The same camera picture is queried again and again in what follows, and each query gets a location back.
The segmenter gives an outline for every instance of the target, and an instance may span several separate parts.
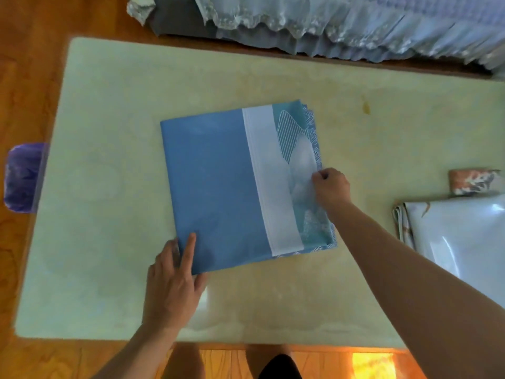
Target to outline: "white stripe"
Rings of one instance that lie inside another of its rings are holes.
[[[242,109],[245,134],[272,255],[301,251],[289,193],[289,166],[282,158],[272,106]]]

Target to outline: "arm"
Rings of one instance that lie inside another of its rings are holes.
[[[501,377],[505,309],[417,254],[350,200],[335,169],[314,173],[327,211],[372,293],[430,379]]]
[[[180,329],[191,319],[204,292],[206,274],[193,281],[196,235],[192,234],[180,268],[174,266],[177,246],[169,241],[149,267],[142,325],[126,346],[93,379],[151,379],[167,356]]]

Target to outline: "person's left hand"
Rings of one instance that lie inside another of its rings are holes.
[[[207,274],[193,279],[193,264],[196,234],[192,233],[186,243],[180,267],[174,266],[177,241],[168,241],[148,269],[142,324],[154,329],[171,328],[179,331],[191,319],[204,292]]]

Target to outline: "hand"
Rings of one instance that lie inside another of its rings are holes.
[[[179,331],[191,319],[204,292],[207,274],[193,280],[193,264],[196,234],[189,236],[180,267],[174,266],[178,256],[177,241],[168,241],[155,263],[148,269],[148,284],[145,293],[142,324],[162,331]]]
[[[312,183],[316,200],[324,210],[329,211],[342,202],[351,203],[350,183],[338,170],[329,168],[315,172],[312,174]]]

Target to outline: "black shorts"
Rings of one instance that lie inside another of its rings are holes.
[[[301,379],[300,371],[289,355],[274,357],[261,371],[258,379]]]

